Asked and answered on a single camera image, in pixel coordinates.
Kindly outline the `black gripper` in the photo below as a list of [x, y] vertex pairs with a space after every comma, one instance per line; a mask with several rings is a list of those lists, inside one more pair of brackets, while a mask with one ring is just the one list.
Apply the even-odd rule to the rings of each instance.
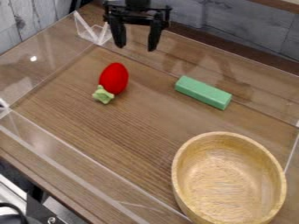
[[123, 48], [127, 44], [127, 28], [130, 25], [151, 25], [148, 34], [148, 51], [159, 44], [164, 28], [170, 27], [172, 7], [154, 1], [104, 1], [104, 21], [110, 24], [115, 44]]

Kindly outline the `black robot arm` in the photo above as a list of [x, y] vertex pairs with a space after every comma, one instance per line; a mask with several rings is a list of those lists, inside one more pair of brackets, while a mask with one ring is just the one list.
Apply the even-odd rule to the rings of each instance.
[[115, 44], [127, 45], [126, 24], [150, 27], [147, 51], [152, 52], [159, 44], [163, 30], [171, 24], [170, 5], [154, 5], [152, 0], [104, 0], [103, 19], [108, 23]]

